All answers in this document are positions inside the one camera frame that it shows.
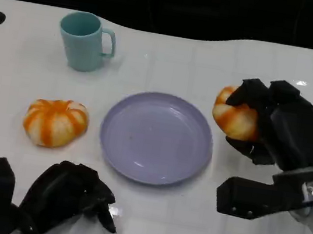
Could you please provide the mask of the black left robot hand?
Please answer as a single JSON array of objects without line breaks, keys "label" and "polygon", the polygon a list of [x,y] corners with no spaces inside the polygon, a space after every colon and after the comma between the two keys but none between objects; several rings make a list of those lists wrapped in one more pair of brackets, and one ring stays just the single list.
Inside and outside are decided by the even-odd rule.
[{"label": "black left robot hand", "polygon": [[19,208],[33,221],[40,234],[78,215],[97,218],[110,233],[116,233],[109,205],[115,196],[97,171],[69,161],[51,165],[27,191]]}]

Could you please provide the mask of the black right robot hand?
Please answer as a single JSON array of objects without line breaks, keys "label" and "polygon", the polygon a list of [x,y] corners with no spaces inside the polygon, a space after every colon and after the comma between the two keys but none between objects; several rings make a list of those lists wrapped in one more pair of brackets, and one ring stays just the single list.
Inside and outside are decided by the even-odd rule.
[{"label": "black right robot hand", "polygon": [[287,81],[265,86],[246,79],[227,104],[256,110],[257,140],[226,141],[255,165],[276,164],[282,171],[313,166],[313,105]]}]

